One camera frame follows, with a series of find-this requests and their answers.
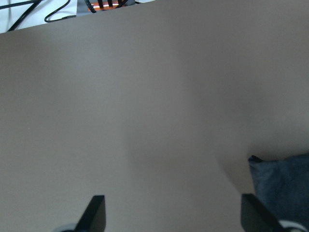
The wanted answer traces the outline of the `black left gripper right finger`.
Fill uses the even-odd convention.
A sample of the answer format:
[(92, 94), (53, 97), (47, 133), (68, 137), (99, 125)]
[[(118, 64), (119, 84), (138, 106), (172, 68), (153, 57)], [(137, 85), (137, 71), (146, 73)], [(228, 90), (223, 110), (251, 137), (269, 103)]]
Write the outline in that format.
[(279, 221), (253, 194), (241, 195), (241, 226), (245, 232), (283, 232)]

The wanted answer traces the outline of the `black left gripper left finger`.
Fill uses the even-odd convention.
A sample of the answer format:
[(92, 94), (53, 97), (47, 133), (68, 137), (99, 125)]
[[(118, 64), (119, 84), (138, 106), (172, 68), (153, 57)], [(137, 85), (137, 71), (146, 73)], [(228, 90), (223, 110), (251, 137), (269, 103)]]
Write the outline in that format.
[(75, 232), (104, 232), (106, 229), (105, 196), (95, 195), (78, 221)]

